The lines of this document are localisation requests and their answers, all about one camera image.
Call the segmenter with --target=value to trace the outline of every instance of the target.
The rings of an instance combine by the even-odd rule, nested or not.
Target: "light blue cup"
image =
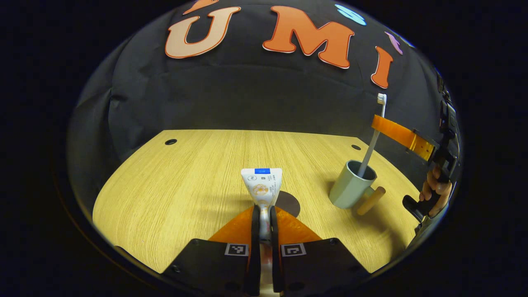
[[[356,175],[360,166],[361,162],[356,160],[345,163],[345,167],[330,190],[329,198],[333,205],[343,209],[350,208],[364,194],[370,196],[374,192],[370,186],[378,177],[376,172],[367,166],[363,177],[360,178]]]

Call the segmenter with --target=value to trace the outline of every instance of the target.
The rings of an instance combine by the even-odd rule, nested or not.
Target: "hand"
[[[451,193],[451,182],[439,183],[438,178],[440,177],[440,167],[435,166],[432,171],[427,173],[427,181],[423,183],[422,191],[420,192],[420,201],[431,199],[431,189],[440,195],[440,199],[436,202],[435,206],[429,211],[429,217],[437,215],[444,206],[447,204],[447,199]]]

